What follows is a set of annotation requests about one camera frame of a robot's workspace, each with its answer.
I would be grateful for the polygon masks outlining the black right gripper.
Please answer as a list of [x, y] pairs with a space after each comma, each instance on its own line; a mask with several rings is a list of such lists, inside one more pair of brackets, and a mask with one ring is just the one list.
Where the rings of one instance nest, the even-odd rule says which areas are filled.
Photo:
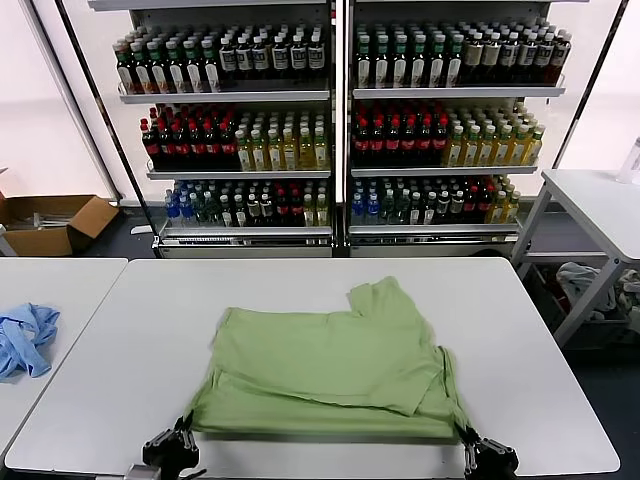
[[[481, 437], [473, 428], [458, 428], [458, 436], [464, 446], [464, 474], [477, 480], [517, 479], [519, 460], [516, 452], [496, 440]], [[475, 467], [473, 466], [473, 448]]]

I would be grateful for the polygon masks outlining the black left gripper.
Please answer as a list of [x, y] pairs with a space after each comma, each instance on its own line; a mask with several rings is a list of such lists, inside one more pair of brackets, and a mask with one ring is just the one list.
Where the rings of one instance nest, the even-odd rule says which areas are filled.
[[143, 463], [163, 470], [185, 470], [196, 467], [200, 452], [191, 431], [191, 414], [179, 417], [167, 429], [143, 445]]

